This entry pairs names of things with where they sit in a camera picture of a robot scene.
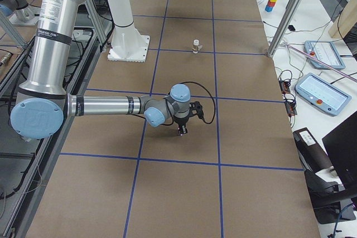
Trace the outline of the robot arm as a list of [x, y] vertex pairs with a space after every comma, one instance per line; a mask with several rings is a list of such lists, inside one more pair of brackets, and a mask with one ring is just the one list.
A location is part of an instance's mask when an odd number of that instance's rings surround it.
[[172, 119], [180, 135], [188, 120], [203, 118], [202, 105], [191, 101], [185, 82], [174, 85], [161, 100], [150, 96], [82, 96], [63, 86], [78, 7], [86, 0], [42, 0], [28, 76], [18, 89], [10, 113], [12, 128], [26, 138], [55, 134], [67, 116], [137, 115], [153, 127]]
[[27, 0], [1, 0], [1, 12], [15, 26], [35, 26], [40, 8], [31, 7]]

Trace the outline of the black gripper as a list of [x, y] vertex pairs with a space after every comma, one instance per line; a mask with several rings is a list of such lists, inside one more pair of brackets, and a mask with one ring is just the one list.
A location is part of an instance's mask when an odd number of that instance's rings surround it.
[[183, 131], [185, 134], [187, 134], [187, 129], [186, 129], [186, 124], [189, 121], [190, 118], [197, 116], [199, 119], [201, 119], [202, 121], [204, 121], [204, 112], [203, 112], [203, 107], [200, 104], [199, 101], [195, 101], [190, 103], [189, 105], [189, 113], [182, 117], [176, 117], [175, 116], [175, 123], [178, 124], [178, 129], [180, 129], [181, 131]]

